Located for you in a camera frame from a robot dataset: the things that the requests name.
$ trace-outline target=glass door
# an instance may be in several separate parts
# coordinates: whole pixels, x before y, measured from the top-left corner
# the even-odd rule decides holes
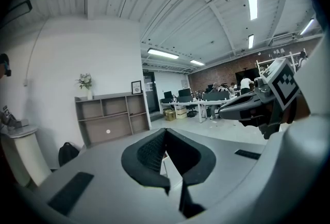
[[[155,75],[153,72],[143,73],[146,101],[149,113],[159,111],[158,96],[155,84]]]

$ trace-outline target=black backpack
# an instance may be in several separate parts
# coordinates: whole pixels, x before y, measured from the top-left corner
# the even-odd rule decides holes
[[[58,152],[58,163],[63,166],[67,162],[77,157],[79,151],[73,147],[69,142],[64,143],[63,147]]]

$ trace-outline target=framed picture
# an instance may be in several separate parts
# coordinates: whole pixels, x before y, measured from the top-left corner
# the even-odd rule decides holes
[[[132,82],[132,94],[142,93],[141,81]]]

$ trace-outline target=black rubber pad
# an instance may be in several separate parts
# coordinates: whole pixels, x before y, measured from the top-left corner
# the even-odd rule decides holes
[[[235,154],[240,155],[240,156],[244,156],[246,158],[251,158],[251,159],[254,159],[254,160],[258,160],[261,156],[260,153],[249,152],[249,151],[244,151],[244,150],[237,150],[235,152]]]
[[[78,198],[84,192],[94,175],[77,173],[55,196],[48,205],[63,215],[67,215],[73,208]]]

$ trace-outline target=gray floor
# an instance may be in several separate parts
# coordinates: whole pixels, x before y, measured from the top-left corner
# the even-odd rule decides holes
[[[262,145],[267,143],[259,128],[253,126],[244,127],[236,120],[207,119],[203,123],[199,123],[198,115],[196,115],[194,118],[175,119],[173,121],[167,121],[165,118],[162,118],[151,122],[151,125],[152,129],[170,127],[218,139]]]

